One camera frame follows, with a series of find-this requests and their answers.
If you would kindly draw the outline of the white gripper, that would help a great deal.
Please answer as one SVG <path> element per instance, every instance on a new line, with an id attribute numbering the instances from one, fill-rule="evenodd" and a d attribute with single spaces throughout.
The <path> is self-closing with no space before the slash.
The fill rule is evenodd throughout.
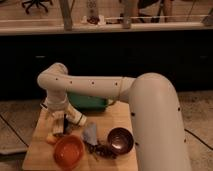
<path id="1" fill-rule="evenodd" d="M 72 107 L 68 107 L 69 103 L 67 101 L 53 102 L 45 100 L 48 112 L 55 116 L 57 114 L 65 114 L 67 111 L 67 119 L 76 123 L 76 112 Z M 54 135 L 62 134 L 64 131 L 64 116 L 56 116 L 53 120 L 52 133 Z"/>

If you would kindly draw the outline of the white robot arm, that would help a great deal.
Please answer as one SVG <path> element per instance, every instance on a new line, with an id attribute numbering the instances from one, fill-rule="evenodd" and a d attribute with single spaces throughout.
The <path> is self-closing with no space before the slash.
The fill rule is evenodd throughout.
<path id="1" fill-rule="evenodd" d="M 38 75 L 37 84 L 46 91 L 47 110 L 64 112 L 77 125 L 86 117 L 69 102 L 70 92 L 127 103 L 138 171 L 191 171 L 179 99 L 165 76 L 71 76 L 64 64 L 54 63 Z"/>

